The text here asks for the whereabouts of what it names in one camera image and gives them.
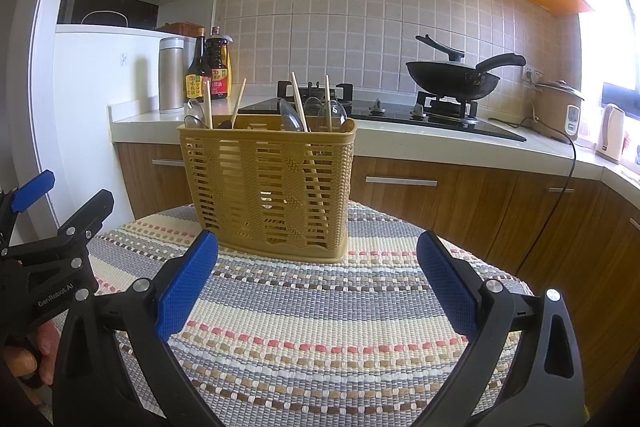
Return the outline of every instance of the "tablecloth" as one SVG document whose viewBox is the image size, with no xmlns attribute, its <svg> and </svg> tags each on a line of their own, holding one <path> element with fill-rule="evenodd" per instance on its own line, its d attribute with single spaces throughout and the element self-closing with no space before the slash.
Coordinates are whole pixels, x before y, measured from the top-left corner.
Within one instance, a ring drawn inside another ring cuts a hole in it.
<svg viewBox="0 0 640 427">
<path fill-rule="evenodd" d="M 194 208 L 182 206 L 97 235 L 88 248 L 98 293 L 153 277 L 199 231 Z M 408 426 L 467 345 L 417 263 L 422 232 L 351 203 L 341 264 L 291 263 L 220 247 L 187 324 L 169 344 L 228 427 Z M 443 242 L 482 278 L 530 293 L 508 273 Z M 142 403 L 160 413 L 126 334 L 117 336 Z M 495 400 L 517 342 L 510 333 L 478 410 Z"/>
</svg>

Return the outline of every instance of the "wok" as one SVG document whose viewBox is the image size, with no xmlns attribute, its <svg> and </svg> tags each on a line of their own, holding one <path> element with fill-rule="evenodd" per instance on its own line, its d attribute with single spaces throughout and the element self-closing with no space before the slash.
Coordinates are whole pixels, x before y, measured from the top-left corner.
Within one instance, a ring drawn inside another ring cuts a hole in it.
<svg viewBox="0 0 640 427">
<path fill-rule="evenodd" d="M 421 89 L 437 97 L 450 96 L 459 102 L 470 102 L 486 97 L 500 80 L 499 76 L 488 73 L 501 66 L 524 66 L 527 61 L 522 55 L 505 53 L 495 55 L 480 62 L 475 68 L 460 62 L 465 52 L 449 48 L 433 40 L 430 36 L 416 36 L 420 42 L 449 55 L 449 60 L 429 62 L 408 62 L 411 78 Z"/>
</svg>

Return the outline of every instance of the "blue pad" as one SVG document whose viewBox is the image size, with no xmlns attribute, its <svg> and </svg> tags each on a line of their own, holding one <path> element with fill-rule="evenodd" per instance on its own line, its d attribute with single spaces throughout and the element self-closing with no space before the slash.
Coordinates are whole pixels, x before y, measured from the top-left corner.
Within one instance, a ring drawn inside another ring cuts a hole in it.
<svg viewBox="0 0 640 427">
<path fill-rule="evenodd" d="M 14 212 L 24 212 L 49 192 L 55 182 L 56 177 L 53 175 L 53 172 L 41 172 L 33 180 L 26 182 L 14 194 L 14 200 L 11 202 L 11 210 Z"/>
<path fill-rule="evenodd" d="M 416 253 L 420 268 L 427 277 L 453 330 L 459 335 L 465 335 L 471 342 L 478 333 L 478 325 L 476 325 L 478 301 L 452 265 L 452 263 L 466 263 L 466 261 L 453 259 L 444 245 L 437 239 L 434 241 L 428 232 L 422 233 L 418 238 Z"/>
<path fill-rule="evenodd" d="M 158 300 L 156 333 L 163 342 L 182 330 L 218 260 L 218 241 L 210 232 L 199 235 L 189 250 L 189 258 Z"/>
</svg>

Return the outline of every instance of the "gas stove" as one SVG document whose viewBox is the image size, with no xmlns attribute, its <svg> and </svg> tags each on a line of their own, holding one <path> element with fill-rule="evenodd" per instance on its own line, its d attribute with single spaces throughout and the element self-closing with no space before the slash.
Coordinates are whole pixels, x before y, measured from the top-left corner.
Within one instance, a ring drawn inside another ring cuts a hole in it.
<svg viewBox="0 0 640 427">
<path fill-rule="evenodd" d="M 242 114 L 278 114 L 278 100 L 284 98 L 293 102 L 293 95 L 290 89 L 290 82 L 281 80 L 275 98 L 270 98 L 264 102 L 255 103 L 243 107 Z M 310 96 L 315 96 L 319 100 L 324 100 L 324 87 L 319 84 L 315 86 L 310 82 L 300 88 L 300 97 L 304 103 Z M 449 100 L 441 100 L 435 95 L 426 92 L 419 92 L 414 106 L 401 105 L 397 103 L 367 102 L 364 100 L 353 100 L 352 84 L 337 84 L 330 89 L 332 100 L 337 100 L 343 106 L 349 118 L 354 120 L 384 121 L 392 123 L 405 123 L 410 125 L 421 125 L 424 127 L 435 127 L 440 129 L 450 129 L 484 136 L 494 136 L 509 140 L 524 142 L 527 139 L 510 131 L 506 131 L 497 125 L 493 125 L 476 117 L 478 103 L 471 102 L 460 104 Z"/>
</svg>

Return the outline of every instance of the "woven pattern basket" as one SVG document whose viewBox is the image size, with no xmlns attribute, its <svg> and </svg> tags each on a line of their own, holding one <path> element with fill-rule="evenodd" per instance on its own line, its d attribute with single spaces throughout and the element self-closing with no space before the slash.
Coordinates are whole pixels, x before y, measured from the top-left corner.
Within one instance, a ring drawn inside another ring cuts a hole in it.
<svg viewBox="0 0 640 427">
<path fill-rule="evenodd" d="M 356 126 L 343 132 L 282 130 L 280 115 L 241 114 L 235 129 L 178 128 L 203 229 L 221 245 L 257 255 L 337 263 L 347 248 Z M 311 129 L 319 124 L 307 119 Z"/>
</svg>

